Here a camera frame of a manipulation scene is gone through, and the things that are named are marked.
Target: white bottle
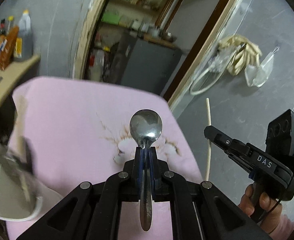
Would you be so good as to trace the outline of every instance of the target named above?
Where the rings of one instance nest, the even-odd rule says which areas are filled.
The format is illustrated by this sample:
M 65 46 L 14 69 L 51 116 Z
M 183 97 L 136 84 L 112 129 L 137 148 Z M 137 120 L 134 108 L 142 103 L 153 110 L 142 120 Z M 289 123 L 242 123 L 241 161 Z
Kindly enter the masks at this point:
M 31 32 L 31 21 L 29 11 L 24 10 L 18 23 L 19 33 L 14 50 L 15 61 L 25 61 L 32 56 L 33 37 Z

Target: screw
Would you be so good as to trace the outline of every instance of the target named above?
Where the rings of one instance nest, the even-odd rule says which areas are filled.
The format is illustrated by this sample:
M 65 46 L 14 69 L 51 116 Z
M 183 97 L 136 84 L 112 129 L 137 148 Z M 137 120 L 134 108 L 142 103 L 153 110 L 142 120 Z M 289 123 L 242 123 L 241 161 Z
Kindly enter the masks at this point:
M 119 176 L 120 178 L 122 178 L 122 179 L 125 179 L 125 178 L 128 177 L 128 173 L 125 172 L 125 171 L 121 171 L 121 172 L 118 173 L 118 176 Z
M 212 184 L 210 181 L 203 181 L 201 183 L 201 186 L 203 186 L 204 188 L 211 188 L 212 187 Z
M 171 178 L 171 177 L 173 177 L 175 174 L 174 174 L 172 171 L 165 171 L 164 175 L 165 175 L 167 178 Z
M 85 181 L 80 184 L 81 189 L 88 189 L 90 187 L 90 183 Z

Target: metal bowl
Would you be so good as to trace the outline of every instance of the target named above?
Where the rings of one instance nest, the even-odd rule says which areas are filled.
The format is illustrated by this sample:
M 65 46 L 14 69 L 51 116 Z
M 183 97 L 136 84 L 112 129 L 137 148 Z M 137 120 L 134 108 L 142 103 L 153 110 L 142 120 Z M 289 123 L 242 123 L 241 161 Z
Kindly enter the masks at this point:
M 169 41 L 169 42 L 175 42 L 177 37 L 176 36 L 173 36 L 171 33 L 168 33 L 168 32 L 163 32 L 161 34 L 161 38 L 165 41 Z

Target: spoon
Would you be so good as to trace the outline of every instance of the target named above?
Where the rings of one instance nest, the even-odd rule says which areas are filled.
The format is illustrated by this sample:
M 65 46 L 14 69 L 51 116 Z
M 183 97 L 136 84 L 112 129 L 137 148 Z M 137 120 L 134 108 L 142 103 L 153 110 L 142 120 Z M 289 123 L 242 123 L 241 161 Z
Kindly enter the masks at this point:
M 155 111 L 149 109 L 139 110 L 131 117 L 129 130 L 138 146 L 143 149 L 143 173 L 139 213 L 142 229 L 148 231 L 152 219 L 149 152 L 151 144 L 161 135 L 161 118 Z

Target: pink tablecloth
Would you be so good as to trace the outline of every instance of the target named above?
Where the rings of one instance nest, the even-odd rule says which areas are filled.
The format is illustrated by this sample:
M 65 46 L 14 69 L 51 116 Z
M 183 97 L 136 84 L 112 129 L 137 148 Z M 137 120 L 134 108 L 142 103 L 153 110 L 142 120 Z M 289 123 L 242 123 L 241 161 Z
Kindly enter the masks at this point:
M 13 94 L 15 103 L 23 95 L 28 107 L 24 136 L 34 149 L 37 178 L 47 187 L 67 195 L 78 184 L 105 181 L 133 159 L 137 146 L 129 133 L 131 116 L 152 109 L 162 118 L 162 135 L 153 146 L 159 159 L 187 180 L 202 177 L 194 156 L 166 101 L 139 90 L 96 82 L 41 77 Z M 15 145 L 15 130 L 9 146 Z M 153 203 L 151 229 L 144 232 L 138 203 L 122 206 L 119 239 L 172 239 L 169 203 Z M 11 240 L 33 222 L 8 222 Z

